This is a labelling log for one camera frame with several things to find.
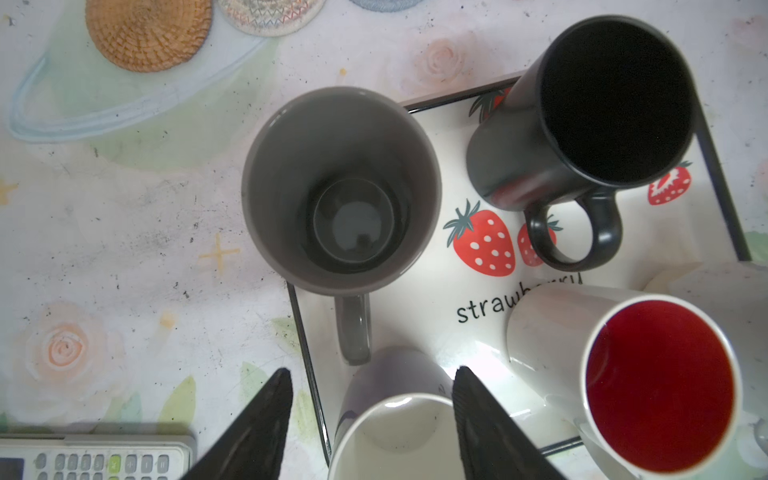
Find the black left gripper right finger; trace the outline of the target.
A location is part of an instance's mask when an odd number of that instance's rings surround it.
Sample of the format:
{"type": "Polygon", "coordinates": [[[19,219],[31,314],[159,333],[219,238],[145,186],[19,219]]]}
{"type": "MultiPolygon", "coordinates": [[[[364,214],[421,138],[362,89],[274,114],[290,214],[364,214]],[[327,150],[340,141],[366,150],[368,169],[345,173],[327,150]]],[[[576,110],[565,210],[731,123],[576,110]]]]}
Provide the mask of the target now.
{"type": "Polygon", "coordinates": [[[452,401],[467,479],[563,477],[466,366],[456,372],[452,401]]]}

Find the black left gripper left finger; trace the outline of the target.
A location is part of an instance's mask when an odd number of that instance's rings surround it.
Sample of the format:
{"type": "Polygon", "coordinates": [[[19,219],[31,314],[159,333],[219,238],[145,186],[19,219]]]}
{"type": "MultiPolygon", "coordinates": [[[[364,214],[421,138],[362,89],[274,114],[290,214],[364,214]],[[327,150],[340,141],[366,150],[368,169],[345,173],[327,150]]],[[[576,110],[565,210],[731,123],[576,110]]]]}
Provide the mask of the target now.
{"type": "Polygon", "coordinates": [[[188,480],[277,479],[292,402],[290,371],[279,368],[184,477],[188,480]]]}

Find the white mug purple handle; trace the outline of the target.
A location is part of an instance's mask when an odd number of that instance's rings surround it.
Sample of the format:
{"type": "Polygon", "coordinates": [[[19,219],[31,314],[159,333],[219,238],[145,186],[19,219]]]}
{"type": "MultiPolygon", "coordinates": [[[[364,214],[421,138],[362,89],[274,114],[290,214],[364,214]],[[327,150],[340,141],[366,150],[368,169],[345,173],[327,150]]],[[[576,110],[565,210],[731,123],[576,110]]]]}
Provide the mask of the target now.
{"type": "Polygon", "coordinates": [[[413,349],[376,352],[340,409],[330,479],[463,479],[453,380],[413,349]]]}

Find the grey metal mug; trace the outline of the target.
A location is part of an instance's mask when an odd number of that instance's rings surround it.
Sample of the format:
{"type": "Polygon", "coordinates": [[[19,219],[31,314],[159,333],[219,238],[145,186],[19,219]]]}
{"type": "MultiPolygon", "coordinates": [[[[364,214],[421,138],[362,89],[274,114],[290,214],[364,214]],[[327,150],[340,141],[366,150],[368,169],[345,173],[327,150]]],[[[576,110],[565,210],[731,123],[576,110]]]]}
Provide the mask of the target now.
{"type": "Polygon", "coordinates": [[[289,283],[334,299],[342,356],[367,363],[369,296],[416,262],[438,220],[441,173],[424,129],[367,89],[303,94],[257,134],[241,195],[260,254],[289,283]]]}

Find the black mug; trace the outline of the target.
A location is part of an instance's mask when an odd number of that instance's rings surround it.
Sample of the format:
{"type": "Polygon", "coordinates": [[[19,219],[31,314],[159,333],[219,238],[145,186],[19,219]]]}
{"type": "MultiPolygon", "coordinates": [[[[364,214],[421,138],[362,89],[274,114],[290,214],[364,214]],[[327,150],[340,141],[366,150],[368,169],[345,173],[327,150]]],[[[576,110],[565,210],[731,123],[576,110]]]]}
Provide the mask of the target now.
{"type": "Polygon", "coordinates": [[[560,34],[472,135],[468,178],[496,208],[524,215],[531,245],[565,272],[598,268],[623,236],[621,190],[670,173],[695,131],[690,70],[659,30],[603,15],[560,34]],[[575,260],[553,243],[551,206],[574,201],[591,225],[575,260]]]}

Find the multicolour woven round coaster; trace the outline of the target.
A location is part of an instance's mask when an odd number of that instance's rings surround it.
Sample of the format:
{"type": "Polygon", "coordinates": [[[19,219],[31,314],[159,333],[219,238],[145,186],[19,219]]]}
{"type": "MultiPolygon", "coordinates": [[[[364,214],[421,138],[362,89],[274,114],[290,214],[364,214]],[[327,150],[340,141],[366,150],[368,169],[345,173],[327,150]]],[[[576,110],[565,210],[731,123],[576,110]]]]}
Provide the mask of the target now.
{"type": "Polygon", "coordinates": [[[217,7],[238,30],[259,37],[292,34],[312,21],[325,0],[218,0],[217,7]]]}

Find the grey woven round coaster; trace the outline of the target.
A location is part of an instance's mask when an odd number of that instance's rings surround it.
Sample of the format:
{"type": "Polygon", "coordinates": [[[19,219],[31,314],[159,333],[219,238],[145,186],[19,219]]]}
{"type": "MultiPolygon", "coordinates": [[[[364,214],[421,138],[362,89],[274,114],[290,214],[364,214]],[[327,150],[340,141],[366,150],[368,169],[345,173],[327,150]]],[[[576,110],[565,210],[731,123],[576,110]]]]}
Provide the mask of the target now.
{"type": "Polygon", "coordinates": [[[377,13],[395,13],[411,9],[423,0],[351,0],[360,8],[377,13]]]}

